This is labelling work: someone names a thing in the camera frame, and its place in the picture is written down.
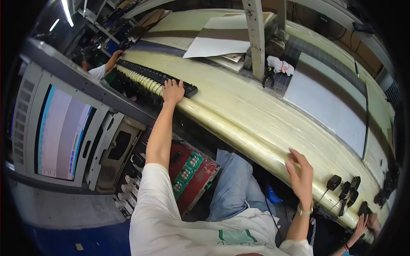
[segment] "white t-shirt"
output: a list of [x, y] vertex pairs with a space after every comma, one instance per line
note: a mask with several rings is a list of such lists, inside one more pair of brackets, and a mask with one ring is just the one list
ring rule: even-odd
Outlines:
[[88, 71], [93, 77], [96, 77], [98, 80], [101, 80], [105, 77], [105, 64], [99, 66], [98, 68], [93, 68]]
[[219, 222], [182, 221], [166, 168], [156, 163], [144, 167], [130, 224], [132, 256], [313, 256], [307, 240], [286, 240], [278, 249], [275, 234], [270, 213], [257, 208]]

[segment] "person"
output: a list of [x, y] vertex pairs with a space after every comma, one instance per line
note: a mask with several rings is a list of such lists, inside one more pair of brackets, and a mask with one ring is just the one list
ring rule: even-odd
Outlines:
[[372, 213], [369, 215], [364, 216], [362, 214], [359, 217], [359, 221], [356, 224], [356, 229], [350, 239], [341, 246], [337, 251], [335, 251], [331, 256], [348, 256], [350, 254], [350, 248], [362, 237], [362, 235], [369, 227], [373, 231], [373, 235], [376, 238], [380, 234], [381, 225], [377, 218], [377, 214]]
[[[312, 207], [313, 168], [293, 149], [285, 165], [292, 188], [300, 199], [301, 212], [296, 214], [279, 248], [275, 245], [277, 229], [273, 216], [252, 176], [252, 166], [234, 153], [218, 150], [216, 160], [221, 171], [207, 220], [181, 220], [168, 168], [172, 118], [176, 104], [184, 97], [184, 88], [182, 81], [177, 84], [175, 80], [168, 80], [164, 84], [164, 104], [148, 140], [146, 164], [131, 216], [131, 255], [312, 256], [313, 248], [306, 238]], [[300, 165], [300, 175], [295, 164]]]
[[92, 68], [92, 65], [87, 62], [87, 59], [85, 57], [79, 56], [73, 61], [82, 67], [82, 69], [85, 72], [90, 73], [93, 77], [96, 77], [98, 80], [101, 80], [105, 78], [109, 72], [111, 72], [112, 68], [114, 67], [115, 63], [117, 62], [117, 59], [120, 57], [120, 53], [123, 53], [123, 50], [117, 50], [112, 54], [112, 57], [109, 59], [109, 61], [106, 64], [103, 64], [97, 68]]

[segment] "watch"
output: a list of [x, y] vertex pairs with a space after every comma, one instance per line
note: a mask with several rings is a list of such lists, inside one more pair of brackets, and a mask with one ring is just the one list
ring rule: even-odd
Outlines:
[[313, 201], [312, 201], [312, 204], [310, 205], [309, 211], [302, 211], [302, 209], [299, 207], [299, 204], [298, 204], [297, 212], [299, 213], [300, 216], [311, 215], [313, 213]]

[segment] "screen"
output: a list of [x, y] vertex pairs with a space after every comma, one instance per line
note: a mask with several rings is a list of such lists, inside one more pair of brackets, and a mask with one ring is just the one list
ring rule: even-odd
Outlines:
[[81, 144], [95, 110], [49, 86], [37, 131], [37, 174], [74, 180]]

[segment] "black keyboard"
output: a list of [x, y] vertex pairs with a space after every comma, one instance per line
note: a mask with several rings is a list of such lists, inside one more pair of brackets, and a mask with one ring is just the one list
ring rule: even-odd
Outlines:
[[[177, 82], [179, 82], [180, 79], [172, 77], [168, 74], [159, 72], [157, 70], [151, 69], [151, 68], [147, 68], [145, 66], [139, 65], [139, 64], [135, 64], [129, 61], [124, 61], [122, 59], [117, 61], [118, 65], [121, 65], [125, 68], [128, 68], [132, 71], [135, 71], [145, 77], [148, 77], [152, 80], [154, 80], [157, 83], [160, 84], [164, 84], [165, 80], [168, 79], [175, 79]], [[184, 96], [187, 98], [192, 97], [193, 95], [195, 95], [198, 92], [198, 88], [195, 85], [189, 84], [187, 82], [184, 81], [184, 89], [185, 89], [185, 94]]]

